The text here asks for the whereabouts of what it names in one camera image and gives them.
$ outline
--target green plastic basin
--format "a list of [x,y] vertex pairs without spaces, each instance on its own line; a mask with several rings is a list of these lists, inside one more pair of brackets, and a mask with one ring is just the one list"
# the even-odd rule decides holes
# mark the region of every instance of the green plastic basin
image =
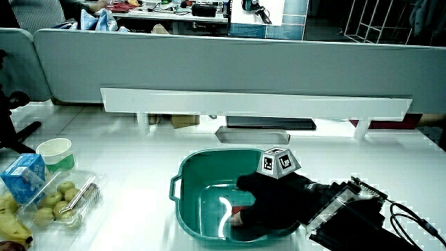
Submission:
[[[254,203],[255,198],[250,192],[237,189],[236,181],[240,175],[257,170],[261,153],[259,149],[211,149],[184,159],[178,175],[171,179],[169,197],[175,201],[180,226],[189,235],[212,243],[267,245],[297,229],[298,225],[270,231],[258,227],[231,227],[229,224],[232,206]],[[179,198],[175,196],[176,189],[180,189]]]

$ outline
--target white table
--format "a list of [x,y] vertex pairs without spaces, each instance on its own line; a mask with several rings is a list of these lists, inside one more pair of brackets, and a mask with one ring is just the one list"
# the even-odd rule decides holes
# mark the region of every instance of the white table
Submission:
[[[201,124],[174,130],[168,123],[151,126],[141,136],[133,115],[106,113],[100,107],[57,107],[35,103],[13,114],[17,126],[39,119],[43,127],[25,141],[37,146],[53,137],[73,142],[77,169],[106,173],[109,177],[101,205],[84,229],[78,232],[36,234],[33,250],[235,250],[204,246],[178,224],[174,202],[169,199],[170,178],[180,162],[202,149],[271,145],[221,144],[214,132],[223,117],[201,117]],[[302,169],[299,174],[320,183],[358,176],[389,198],[412,207],[440,229],[446,229],[446,154],[417,130],[370,130],[363,142],[351,138],[348,121],[315,120],[316,131],[290,132],[289,145]],[[17,157],[0,151],[5,167]],[[383,212],[385,228],[390,223],[388,204]],[[424,235],[415,224],[407,224],[423,250],[441,251],[438,241]],[[324,250],[305,239],[305,231],[284,237],[265,247],[243,250]]]

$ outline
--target blue juice box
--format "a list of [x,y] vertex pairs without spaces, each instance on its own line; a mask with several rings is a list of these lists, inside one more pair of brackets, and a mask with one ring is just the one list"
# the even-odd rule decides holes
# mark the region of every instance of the blue juice box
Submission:
[[18,204],[25,204],[45,184],[45,163],[42,156],[23,153],[0,174]]

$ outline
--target black glove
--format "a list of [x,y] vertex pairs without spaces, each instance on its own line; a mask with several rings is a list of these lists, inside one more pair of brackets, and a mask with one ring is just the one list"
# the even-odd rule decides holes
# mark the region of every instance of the black glove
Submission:
[[275,179],[254,172],[239,177],[237,186],[256,198],[252,206],[241,210],[240,215],[236,216],[244,225],[287,229],[296,222],[307,224],[321,208],[318,201],[323,185],[296,173]]

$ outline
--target banana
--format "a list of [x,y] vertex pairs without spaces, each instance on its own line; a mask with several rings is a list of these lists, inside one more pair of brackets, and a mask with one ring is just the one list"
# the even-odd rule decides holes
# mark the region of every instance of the banana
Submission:
[[8,241],[29,245],[33,240],[31,230],[7,209],[0,209],[0,236]]
[[0,209],[7,209],[11,213],[17,212],[19,205],[15,202],[15,199],[11,192],[6,191],[0,196]]
[[29,245],[33,240],[31,230],[15,217],[19,206],[11,193],[0,196],[0,236],[8,241]]

